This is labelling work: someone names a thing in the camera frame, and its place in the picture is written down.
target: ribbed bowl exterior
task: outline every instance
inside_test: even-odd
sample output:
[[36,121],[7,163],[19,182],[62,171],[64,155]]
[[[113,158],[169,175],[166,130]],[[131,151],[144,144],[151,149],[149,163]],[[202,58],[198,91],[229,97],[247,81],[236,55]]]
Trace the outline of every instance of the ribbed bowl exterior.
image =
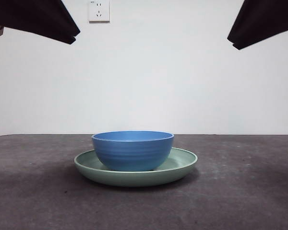
[[168,157],[174,137],[151,141],[111,141],[92,137],[99,160],[116,171],[148,171]]

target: plate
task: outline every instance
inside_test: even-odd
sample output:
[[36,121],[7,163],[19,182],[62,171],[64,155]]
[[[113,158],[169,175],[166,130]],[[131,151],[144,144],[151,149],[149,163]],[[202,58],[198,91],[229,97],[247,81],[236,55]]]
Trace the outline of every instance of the plate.
[[74,158],[78,171],[86,178],[108,185],[143,187],[176,181],[194,168],[197,156],[187,150],[172,148],[166,161],[151,171],[112,171],[103,165],[94,150],[83,152]]

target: table surface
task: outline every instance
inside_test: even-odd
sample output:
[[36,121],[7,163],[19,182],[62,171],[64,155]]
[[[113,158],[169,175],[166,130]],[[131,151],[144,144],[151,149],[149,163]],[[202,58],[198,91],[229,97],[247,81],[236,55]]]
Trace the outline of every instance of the table surface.
[[288,135],[176,135],[192,173],[144,188],[81,176],[90,135],[0,137],[0,230],[288,230]]

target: bowl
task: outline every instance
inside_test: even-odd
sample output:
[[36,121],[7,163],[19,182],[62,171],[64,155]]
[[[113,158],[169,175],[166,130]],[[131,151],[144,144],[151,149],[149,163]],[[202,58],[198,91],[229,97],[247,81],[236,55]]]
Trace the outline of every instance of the bowl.
[[161,165],[174,135],[158,131],[114,131],[92,135],[99,160],[116,171],[149,171]]

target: wall socket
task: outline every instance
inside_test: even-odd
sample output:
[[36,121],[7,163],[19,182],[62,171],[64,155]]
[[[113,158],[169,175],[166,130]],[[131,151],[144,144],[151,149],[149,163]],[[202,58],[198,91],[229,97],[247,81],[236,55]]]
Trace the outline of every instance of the wall socket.
[[89,22],[110,22],[110,0],[89,2]]

